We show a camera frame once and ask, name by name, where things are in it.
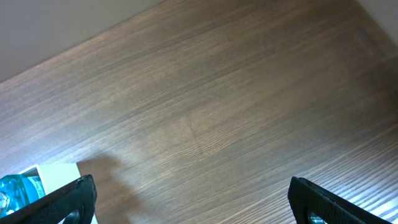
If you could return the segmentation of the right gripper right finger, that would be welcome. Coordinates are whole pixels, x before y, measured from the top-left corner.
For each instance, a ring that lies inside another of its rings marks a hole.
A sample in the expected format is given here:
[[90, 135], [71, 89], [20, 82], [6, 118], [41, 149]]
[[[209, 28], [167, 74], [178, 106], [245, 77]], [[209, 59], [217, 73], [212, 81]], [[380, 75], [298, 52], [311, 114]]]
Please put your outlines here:
[[297, 224], [389, 223], [303, 177], [291, 178], [287, 197]]

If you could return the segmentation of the white cardboard box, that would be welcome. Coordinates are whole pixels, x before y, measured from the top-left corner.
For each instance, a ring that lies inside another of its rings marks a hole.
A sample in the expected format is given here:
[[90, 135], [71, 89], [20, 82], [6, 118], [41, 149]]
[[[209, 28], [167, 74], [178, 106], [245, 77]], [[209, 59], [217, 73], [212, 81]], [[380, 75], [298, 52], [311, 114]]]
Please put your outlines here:
[[36, 165], [45, 197], [19, 212], [20, 223], [97, 224], [97, 191], [92, 175], [81, 175], [76, 163]]

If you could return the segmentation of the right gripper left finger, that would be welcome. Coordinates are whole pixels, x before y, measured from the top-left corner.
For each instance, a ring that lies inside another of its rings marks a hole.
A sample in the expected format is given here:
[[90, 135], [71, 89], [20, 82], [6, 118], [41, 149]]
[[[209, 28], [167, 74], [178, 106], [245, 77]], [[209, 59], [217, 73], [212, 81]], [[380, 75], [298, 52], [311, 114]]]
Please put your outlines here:
[[91, 175], [49, 194], [39, 175], [6, 175], [1, 178], [1, 223], [91, 223], [96, 198]]

